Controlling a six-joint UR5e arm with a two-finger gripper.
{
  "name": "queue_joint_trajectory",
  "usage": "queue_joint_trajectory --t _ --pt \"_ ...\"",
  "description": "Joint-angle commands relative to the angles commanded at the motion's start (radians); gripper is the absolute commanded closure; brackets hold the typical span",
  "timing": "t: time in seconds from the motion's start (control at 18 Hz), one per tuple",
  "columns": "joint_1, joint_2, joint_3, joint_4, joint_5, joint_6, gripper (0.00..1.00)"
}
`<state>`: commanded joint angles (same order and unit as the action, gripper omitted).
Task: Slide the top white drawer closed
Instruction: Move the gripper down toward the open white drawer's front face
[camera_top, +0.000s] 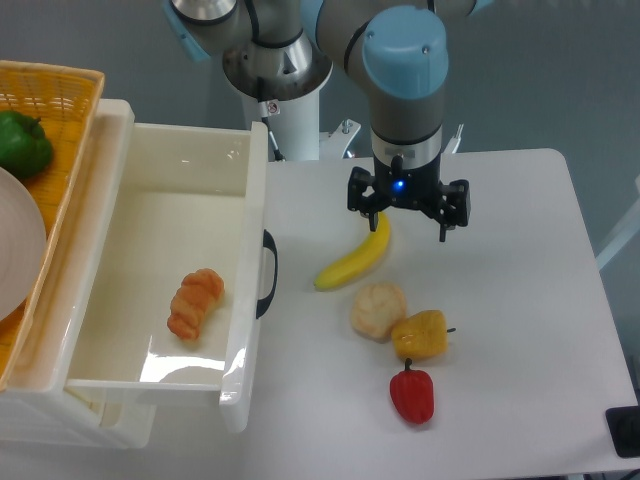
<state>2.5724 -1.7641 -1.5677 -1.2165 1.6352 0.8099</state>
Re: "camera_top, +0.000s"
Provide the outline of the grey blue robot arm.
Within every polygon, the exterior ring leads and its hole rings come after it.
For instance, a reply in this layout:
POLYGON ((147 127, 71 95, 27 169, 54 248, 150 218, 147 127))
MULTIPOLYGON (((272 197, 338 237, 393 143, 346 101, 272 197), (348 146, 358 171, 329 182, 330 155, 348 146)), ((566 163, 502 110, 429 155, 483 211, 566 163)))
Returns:
POLYGON ((334 69, 366 95, 374 168, 355 168, 347 207, 367 218, 415 210, 442 232, 468 224, 470 187, 442 182, 449 69, 445 21, 478 1, 167 1, 187 54, 220 54, 248 123, 267 128, 275 161, 317 159, 319 93, 334 69))

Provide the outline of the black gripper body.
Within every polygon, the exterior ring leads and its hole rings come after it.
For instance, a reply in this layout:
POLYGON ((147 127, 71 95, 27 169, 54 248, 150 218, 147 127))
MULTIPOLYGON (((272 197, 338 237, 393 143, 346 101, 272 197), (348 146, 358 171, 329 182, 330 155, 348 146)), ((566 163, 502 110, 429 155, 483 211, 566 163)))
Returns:
POLYGON ((409 169, 402 157, 389 165, 374 157, 372 210, 438 211, 442 204, 440 161, 437 155, 429 163, 409 169))

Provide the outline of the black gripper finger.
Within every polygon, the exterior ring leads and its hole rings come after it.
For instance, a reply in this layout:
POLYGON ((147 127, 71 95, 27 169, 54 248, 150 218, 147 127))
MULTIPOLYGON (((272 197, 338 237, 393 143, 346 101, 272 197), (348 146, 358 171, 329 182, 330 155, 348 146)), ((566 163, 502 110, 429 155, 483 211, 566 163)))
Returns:
POLYGON ((386 209, 386 197, 376 190, 376 178, 362 167, 354 167, 348 180, 347 209, 357 211, 369 222, 369 230, 376 232, 379 213, 386 209))
POLYGON ((422 212, 439 224, 439 241, 444 243, 449 231, 469 224, 469 181, 460 179, 447 185, 439 181, 422 202, 422 212))

